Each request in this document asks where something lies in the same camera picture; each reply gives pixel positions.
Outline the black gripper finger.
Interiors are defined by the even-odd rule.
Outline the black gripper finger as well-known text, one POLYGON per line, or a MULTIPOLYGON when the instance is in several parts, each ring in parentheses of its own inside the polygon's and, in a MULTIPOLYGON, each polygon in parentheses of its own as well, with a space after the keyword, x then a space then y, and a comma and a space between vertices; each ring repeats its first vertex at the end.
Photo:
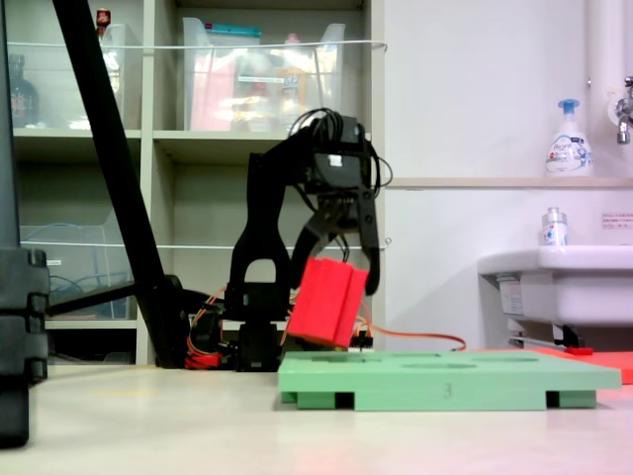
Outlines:
POLYGON ((374 193, 368 188, 359 189, 356 205, 361 247, 370 264, 365 292, 373 296, 380 283, 380 243, 374 193))
POLYGON ((291 257, 290 287, 300 287, 308 258, 317 255, 333 240, 340 240, 343 261, 349 258, 350 248, 345 237, 356 224, 350 199, 324 199, 302 228, 291 257))

